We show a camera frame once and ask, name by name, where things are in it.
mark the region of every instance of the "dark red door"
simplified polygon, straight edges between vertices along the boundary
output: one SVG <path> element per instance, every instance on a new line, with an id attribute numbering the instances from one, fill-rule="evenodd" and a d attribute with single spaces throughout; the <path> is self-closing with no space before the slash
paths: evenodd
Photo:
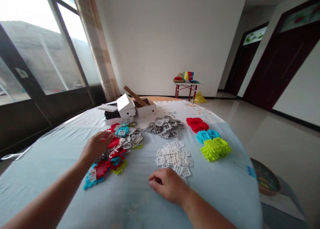
<path id="1" fill-rule="evenodd" d="M 253 56 L 255 55 L 257 48 L 260 44 L 260 41 L 247 44 L 239 48 L 239 52 L 235 58 L 235 61 L 232 65 L 226 86 L 225 91 L 233 95 L 237 95 L 244 77 L 247 74 Z"/>
<path id="2" fill-rule="evenodd" d="M 271 110 L 319 38 L 319 22 L 272 36 L 243 100 Z"/>

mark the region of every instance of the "doorway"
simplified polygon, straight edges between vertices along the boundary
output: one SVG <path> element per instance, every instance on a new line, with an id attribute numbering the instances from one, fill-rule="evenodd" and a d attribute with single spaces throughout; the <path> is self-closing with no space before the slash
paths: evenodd
<path id="1" fill-rule="evenodd" d="M 267 26 L 265 23 L 243 34 L 225 86 L 226 92 L 238 94 Z"/>
<path id="2" fill-rule="evenodd" d="M 270 111 L 320 39 L 320 0 L 282 14 L 243 100 Z"/>

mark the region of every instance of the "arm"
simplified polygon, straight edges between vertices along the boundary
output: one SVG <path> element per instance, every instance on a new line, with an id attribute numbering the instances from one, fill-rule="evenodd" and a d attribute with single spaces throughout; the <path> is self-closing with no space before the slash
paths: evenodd
<path id="1" fill-rule="evenodd" d="M 79 160 L 2 229 L 56 228 L 83 177 L 94 161 L 106 151 L 113 136 L 113 133 L 105 131 L 91 137 Z"/>
<path id="2" fill-rule="evenodd" d="M 171 168 L 154 171 L 149 177 L 149 185 L 165 199 L 180 205 L 194 228 L 235 228 Z"/>

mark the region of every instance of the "red table leg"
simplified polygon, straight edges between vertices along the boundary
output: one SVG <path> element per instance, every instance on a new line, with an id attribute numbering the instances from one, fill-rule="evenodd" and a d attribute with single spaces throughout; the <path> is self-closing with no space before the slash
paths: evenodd
<path id="1" fill-rule="evenodd" d="M 176 85 L 176 94 L 174 95 L 175 98 L 177 98 L 177 85 Z"/>
<path id="2" fill-rule="evenodd" d="M 177 89 L 177 97 L 176 98 L 179 98 L 179 87 L 180 87 L 180 85 L 178 84 L 177 87 L 178 87 L 178 89 Z"/>
<path id="3" fill-rule="evenodd" d="M 190 92 L 189 92 L 189 102 L 190 102 L 191 91 L 192 91 L 192 85 L 190 87 Z"/>
<path id="4" fill-rule="evenodd" d="M 193 94 L 193 103 L 194 103 L 194 98 L 196 97 L 197 87 L 198 87 L 198 85 L 196 85 L 196 87 L 195 87 L 195 89 L 194 89 L 194 94 Z"/>

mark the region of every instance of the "box lid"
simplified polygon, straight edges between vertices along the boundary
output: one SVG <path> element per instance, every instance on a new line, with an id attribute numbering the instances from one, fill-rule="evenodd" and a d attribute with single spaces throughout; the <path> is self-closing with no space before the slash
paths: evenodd
<path id="1" fill-rule="evenodd" d="M 103 105 L 103 106 L 98 107 L 98 109 L 104 110 L 107 112 L 112 112 L 112 113 L 114 111 L 118 110 L 118 108 L 116 106 L 111 106 L 111 105 Z"/>
<path id="2" fill-rule="evenodd" d="M 129 110 L 134 108 L 133 101 L 127 94 L 122 95 L 117 99 L 118 111 Z"/>

